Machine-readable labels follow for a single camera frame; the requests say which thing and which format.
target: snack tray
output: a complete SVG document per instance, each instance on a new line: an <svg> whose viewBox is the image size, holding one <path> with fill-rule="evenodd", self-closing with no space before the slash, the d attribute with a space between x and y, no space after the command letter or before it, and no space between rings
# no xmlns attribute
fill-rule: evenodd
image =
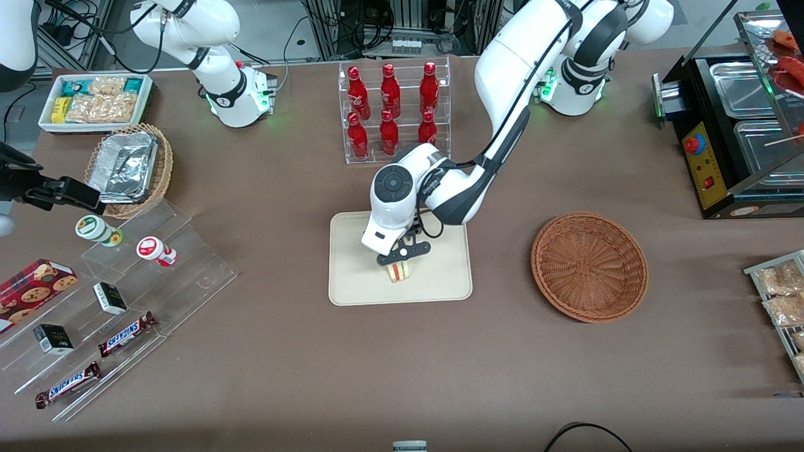
<svg viewBox="0 0 804 452"><path fill-rule="evenodd" d="M129 122L106 122L102 124L74 124L63 123L56 124L51 122L51 113L53 113L53 105L56 98L61 94L62 87L69 81L87 80L93 77L125 77L129 79L142 79L142 86L137 93L137 104L134 105L134 112L131 114ZM66 76L58 76L53 80L50 94L47 95L47 101L42 114L39 115L39 127L52 134L92 134L98 132L111 132L112 130L123 129L125 127L133 127L140 123L142 115L146 111L148 105L148 96L150 95L151 87L154 82L147 75L133 74L131 72L94 72L87 74L71 74Z"/></svg>
<svg viewBox="0 0 804 452"><path fill-rule="evenodd" d="M795 253L786 254L785 256L778 257L771 261L763 262L759 265L754 265L753 267L748 267L747 269L743 270L743 273L749 275L751 280L753 281L754 285L759 292L760 297L762 298L763 302L767 302L771 299L771 297L765 292L765 288L759 282L759 278L757 277L757 272L762 269L767 269L768 267L775 267L787 261L794 261L796 266L798 267L798 271L804 275L804 250L797 251ZM795 342L793 341L792 335L798 333L799 331L804 331L804 327L780 327L777 326L775 323L773 327L776 329L776 332L779 334L779 338L781 338L782 345L785 346L785 350L787 351L787 355L790 358L790 362L793 362L793 357L802 352L796 347ZM804 384L804 373L802 373L801 369L798 366L793 366L796 369L796 373L798 374L798 380Z"/></svg>

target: small black box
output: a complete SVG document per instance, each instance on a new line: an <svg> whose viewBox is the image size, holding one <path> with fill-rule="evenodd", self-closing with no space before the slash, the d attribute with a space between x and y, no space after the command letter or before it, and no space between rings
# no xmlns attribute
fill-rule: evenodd
<svg viewBox="0 0 804 452"><path fill-rule="evenodd" d="M127 307L117 287L108 282L99 282L93 286L93 289L102 310L115 315L125 314Z"/></svg>
<svg viewBox="0 0 804 452"><path fill-rule="evenodd" d="M72 351L73 346L64 327L59 325L41 324L34 328L34 336L42 351L51 355L66 355Z"/></svg>

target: beige tray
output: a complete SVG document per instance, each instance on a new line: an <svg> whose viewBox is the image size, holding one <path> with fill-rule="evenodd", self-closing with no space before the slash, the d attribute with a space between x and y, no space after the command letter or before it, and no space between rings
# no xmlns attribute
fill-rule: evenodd
<svg viewBox="0 0 804 452"><path fill-rule="evenodd" d="M337 306L464 300L472 294L466 226L445 226L433 250L409 262L410 278L391 282L377 255L360 243L370 212L344 212L330 222L330 301ZM438 221L422 215L431 233Z"/></svg>

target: red bottle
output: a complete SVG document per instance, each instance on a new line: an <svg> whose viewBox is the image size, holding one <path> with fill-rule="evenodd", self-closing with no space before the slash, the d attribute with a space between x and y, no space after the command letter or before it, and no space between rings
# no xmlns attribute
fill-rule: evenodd
<svg viewBox="0 0 804 452"><path fill-rule="evenodd" d="M394 76L393 64L383 64L383 84L379 87L379 92L383 95L383 108L391 110L393 117L399 117L402 114L402 96L400 82Z"/></svg>
<svg viewBox="0 0 804 452"><path fill-rule="evenodd" d="M436 134L438 134L438 127L433 122L433 111L427 110L421 115L421 124L419 124L419 143L430 143L436 145Z"/></svg>
<svg viewBox="0 0 804 452"><path fill-rule="evenodd" d="M436 64L432 61L425 63L425 76L419 85L419 110L425 114L427 110L438 110L438 79L436 79Z"/></svg>
<svg viewBox="0 0 804 452"><path fill-rule="evenodd" d="M349 112L347 120L349 121L347 134L349 135L349 145L352 148L352 152L355 153L355 158L358 160L365 160L368 158L368 136L366 135L366 129L360 124L360 118L356 112Z"/></svg>
<svg viewBox="0 0 804 452"><path fill-rule="evenodd" d="M352 109L360 115L360 119L368 121L371 117L371 107L368 106L368 90L366 84L360 80L360 71L352 66L347 70L349 75L349 103Z"/></svg>
<svg viewBox="0 0 804 452"><path fill-rule="evenodd" d="M383 152L386 155L396 154L396 145L400 142L400 129L394 122L391 110L383 110L383 123L379 125L379 135L383 139Z"/></svg>

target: aluminum foil container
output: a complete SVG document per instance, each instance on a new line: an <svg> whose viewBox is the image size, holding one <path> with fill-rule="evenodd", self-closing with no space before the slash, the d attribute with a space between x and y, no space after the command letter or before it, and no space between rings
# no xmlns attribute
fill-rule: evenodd
<svg viewBox="0 0 804 452"><path fill-rule="evenodd" d="M148 132L104 138L88 185L100 192L102 203L142 203L148 198L158 148L158 138Z"/></svg>

